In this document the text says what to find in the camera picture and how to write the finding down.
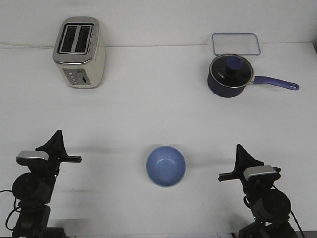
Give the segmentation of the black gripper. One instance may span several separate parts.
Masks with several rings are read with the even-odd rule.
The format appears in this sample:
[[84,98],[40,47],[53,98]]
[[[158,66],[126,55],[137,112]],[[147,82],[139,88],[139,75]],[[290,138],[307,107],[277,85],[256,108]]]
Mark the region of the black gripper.
[[28,166],[31,172],[42,178],[56,178],[59,174],[61,163],[80,163],[82,161],[81,156],[70,156],[67,154],[62,130],[57,130],[44,145],[37,147],[35,150],[44,151],[49,155],[47,162],[37,162]]
[[273,187],[276,180],[280,179],[281,168],[273,167],[277,171],[276,174],[256,176],[255,178],[251,178],[249,181],[245,180],[243,172],[247,168],[263,165],[263,162],[253,158],[241,144],[238,144],[236,147],[234,171],[219,174],[218,180],[225,181],[239,179],[246,198],[260,198],[267,190],[270,190]]

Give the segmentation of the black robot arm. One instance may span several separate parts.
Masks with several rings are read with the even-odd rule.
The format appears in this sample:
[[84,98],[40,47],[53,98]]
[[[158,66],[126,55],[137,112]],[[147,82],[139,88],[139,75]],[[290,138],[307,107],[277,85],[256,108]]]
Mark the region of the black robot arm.
[[29,172],[20,175],[12,185],[13,196],[19,200],[15,209],[18,219],[13,228],[14,238],[64,238],[64,228],[48,227],[49,203],[59,174],[60,164],[80,163],[81,156],[67,154],[61,130],[44,145],[33,151],[21,151],[16,162]]
[[251,210],[254,222],[239,231],[239,238],[297,237],[289,223],[291,202],[285,193],[274,187],[274,182],[281,178],[280,172],[279,167],[265,165],[242,145],[237,145],[233,171],[219,174],[218,180],[239,179],[242,184],[243,201]]

